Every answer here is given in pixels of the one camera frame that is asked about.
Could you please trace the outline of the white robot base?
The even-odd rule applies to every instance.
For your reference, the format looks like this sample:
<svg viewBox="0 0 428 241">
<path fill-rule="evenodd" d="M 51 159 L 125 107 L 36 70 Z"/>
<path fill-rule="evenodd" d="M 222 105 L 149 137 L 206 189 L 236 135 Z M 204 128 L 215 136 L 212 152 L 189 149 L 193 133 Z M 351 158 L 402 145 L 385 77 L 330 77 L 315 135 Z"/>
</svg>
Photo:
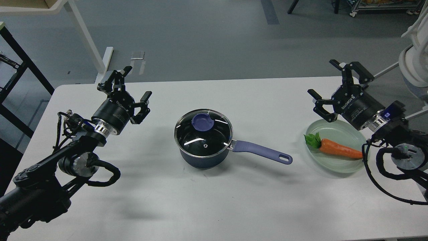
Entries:
<svg viewBox="0 0 428 241">
<path fill-rule="evenodd" d="M 399 59 L 390 67 L 374 75 L 374 79 L 381 77 L 385 73 L 396 67 L 400 68 L 404 81 L 408 89 L 414 96 L 424 102 L 421 111 L 410 114 L 405 119 L 413 119 L 423 114 L 427 114 L 427 85 L 428 85 L 428 17 L 427 9 L 420 13 L 416 22 L 408 28 L 402 37 L 410 37 L 412 44 L 402 50 Z"/>
</svg>

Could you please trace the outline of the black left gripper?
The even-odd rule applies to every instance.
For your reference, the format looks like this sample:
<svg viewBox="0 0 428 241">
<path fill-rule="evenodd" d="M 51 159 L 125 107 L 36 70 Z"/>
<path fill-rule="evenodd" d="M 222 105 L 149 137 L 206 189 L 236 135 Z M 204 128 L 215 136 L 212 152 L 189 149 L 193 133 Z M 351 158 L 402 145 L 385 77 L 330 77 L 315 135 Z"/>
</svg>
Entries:
<svg viewBox="0 0 428 241">
<path fill-rule="evenodd" d="M 132 66 L 126 66 L 119 71 L 108 71 L 110 75 L 97 84 L 97 90 L 108 97 L 95 111 L 91 120 L 93 123 L 103 121 L 110 125 L 113 128 L 113 135 L 119 135 L 129 121 L 133 125 L 141 124 L 151 111 L 148 104 L 152 91 L 146 91 L 140 101 L 136 103 L 126 91 L 124 78 L 132 69 Z M 140 108 L 136 115 L 134 115 L 135 108 Z"/>
</svg>

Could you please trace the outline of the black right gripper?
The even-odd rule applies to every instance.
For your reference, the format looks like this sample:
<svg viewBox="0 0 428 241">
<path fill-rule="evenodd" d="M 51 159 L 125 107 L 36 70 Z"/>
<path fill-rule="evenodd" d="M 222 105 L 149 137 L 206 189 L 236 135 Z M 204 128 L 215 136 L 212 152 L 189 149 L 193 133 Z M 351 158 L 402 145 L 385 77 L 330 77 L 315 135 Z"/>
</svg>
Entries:
<svg viewBox="0 0 428 241">
<path fill-rule="evenodd" d="M 332 95 L 332 99 L 322 99 L 314 89 L 307 90 L 315 100 L 313 111 L 329 123 L 335 122 L 339 114 L 355 129 L 362 130 L 366 122 L 385 109 L 363 89 L 375 77 L 360 62 L 346 64 L 330 60 L 329 63 L 341 71 L 342 86 Z M 358 75 L 358 84 L 354 82 L 353 72 Z M 333 106 L 334 112 L 328 112 L 324 105 Z"/>
</svg>

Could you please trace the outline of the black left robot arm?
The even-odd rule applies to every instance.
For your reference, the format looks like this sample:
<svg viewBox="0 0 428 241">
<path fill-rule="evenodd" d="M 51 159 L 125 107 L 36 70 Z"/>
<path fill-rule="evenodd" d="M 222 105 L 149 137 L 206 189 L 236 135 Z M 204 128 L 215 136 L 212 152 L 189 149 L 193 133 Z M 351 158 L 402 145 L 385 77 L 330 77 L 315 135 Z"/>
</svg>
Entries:
<svg viewBox="0 0 428 241">
<path fill-rule="evenodd" d="M 19 227 L 49 221 L 66 213 L 70 198 L 83 186 L 106 187 L 121 173 L 111 163 L 99 159 L 96 147 L 103 147 L 109 135 L 119 135 L 128 122 L 139 125 L 150 113 L 147 91 L 139 102 L 126 91 L 124 79 L 132 70 L 113 70 L 97 90 L 107 95 L 91 119 L 59 112 L 58 134 L 71 140 L 57 141 L 51 155 L 24 169 L 13 178 L 16 188 L 1 198 L 1 240 L 6 241 Z"/>
</svg>

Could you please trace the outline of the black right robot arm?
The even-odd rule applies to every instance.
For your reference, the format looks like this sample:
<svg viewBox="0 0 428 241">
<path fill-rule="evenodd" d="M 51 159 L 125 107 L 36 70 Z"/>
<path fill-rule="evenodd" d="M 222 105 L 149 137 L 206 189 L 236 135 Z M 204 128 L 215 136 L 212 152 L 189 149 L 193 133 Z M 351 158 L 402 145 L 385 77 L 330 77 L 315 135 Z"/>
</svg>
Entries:
<svg viewBox="0 0 428 241">
<path fill-rule="evenodd" d="M 373 135 L 362 145 L 362 162 L 372 183 L 384 194 L 411 205 L 426 206 L 427 201 L 399 198 L 386 191 L 373 177 L 368 166 L 368 153 L 380 142 L 376 166 L 380 174 L 392 180 L 413 180 L 427 189 L 427 133 L 409 128 L 405 105 L 394 101 L 388 107 L 365 90 L 375 77 L 359 62 L 349 64 L 330 60 L 341 72 L 341 85 L 330 99 L 309 89 L 315 106 L 313 111 L 327 122 L 342 116 L 356 130 L 370 129 Z"/>
</svg>

